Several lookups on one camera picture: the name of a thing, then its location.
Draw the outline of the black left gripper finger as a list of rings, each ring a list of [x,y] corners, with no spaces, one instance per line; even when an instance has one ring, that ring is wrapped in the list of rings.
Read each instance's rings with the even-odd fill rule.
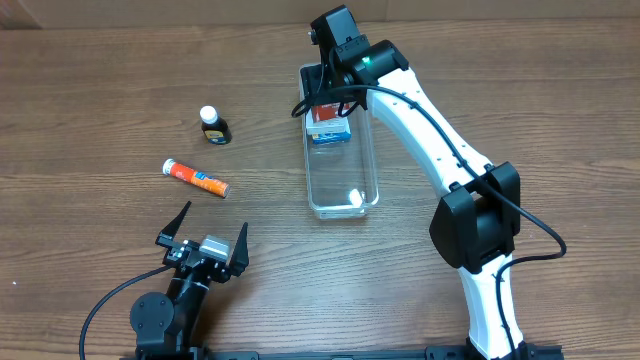
[[[240,276],[249,266],[247,236],[248,223],[245,222],[240,230],[231,259],[229,261],[229,272],[232,276]]]
[[[179,214],[161,230],[161,236],[166,238],[174,238],[177,235],[178,230],[181,227],[181,224],[186,217],[191,204],[191,201],[186,202]]]

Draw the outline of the red white small box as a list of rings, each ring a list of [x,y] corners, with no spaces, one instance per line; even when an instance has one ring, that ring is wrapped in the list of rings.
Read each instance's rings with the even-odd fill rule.
[[[314,123],[323,121],[331,121],[338,119],[338,110],[340,109],[339,103],[330,103],[313,106],[311,109],[311,115]]]

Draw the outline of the white plaster box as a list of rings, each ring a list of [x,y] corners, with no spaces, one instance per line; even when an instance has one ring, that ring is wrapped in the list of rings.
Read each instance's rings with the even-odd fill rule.
[[[343,133],[347,131],[347,118],[334,118],[330,120],[315,121],[312,117],[305,120],[305,129],[308,135],[325,135]]]

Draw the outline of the orange tablet tube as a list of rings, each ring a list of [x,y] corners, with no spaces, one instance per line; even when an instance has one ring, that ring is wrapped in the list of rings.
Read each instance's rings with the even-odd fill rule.
[[[222,198],[226,198],[230,191],[229,184],[171,158],[163,163],[162,172],[164,175],[172,176]]]

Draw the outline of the clear plastic container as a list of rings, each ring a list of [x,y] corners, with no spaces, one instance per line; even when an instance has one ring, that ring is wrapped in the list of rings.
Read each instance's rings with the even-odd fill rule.
[[[348,119],[348,142],[316,145],[306,133],[301,116],[309,206],[323,220],[360,218],[378,203],[377,163],[371,116],[349,104],[343,108]]]

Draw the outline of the dark bottle white cap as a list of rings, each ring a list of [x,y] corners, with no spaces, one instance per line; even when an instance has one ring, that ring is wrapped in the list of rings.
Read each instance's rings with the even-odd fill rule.
[[[201,129],[208,142],[216,145],[226,145],[232,141],[232,134],[227,122],[213,106],[203,106],[199,115]]]

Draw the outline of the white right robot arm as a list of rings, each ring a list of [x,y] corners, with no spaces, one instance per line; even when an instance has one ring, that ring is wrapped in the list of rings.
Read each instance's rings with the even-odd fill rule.
[[[430,101],[401,51],[389,40],[370,43],[346,6],[320,15],[310,28],[321,78],[296,108],[351,103],[400,139],[438,198],[429,233],[460,275],[471,355],[520,358],[525,341],[510,281],[520,231],[519,174],[510,163],[496,166],[470,146]]]

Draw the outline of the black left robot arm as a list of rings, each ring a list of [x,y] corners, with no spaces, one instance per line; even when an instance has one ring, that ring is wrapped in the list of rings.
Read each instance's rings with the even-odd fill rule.
[[[204,300],[212,284],[240,276],[249,265],[247,224],[234,244],[213,235],[200,243],[177,241],[189,207],[186,204],[155,241],[166,249],[162,264],[174,272],[168,289],[142,295],[131,308],[137,359],[207,359],[208,348],[192,342]]]

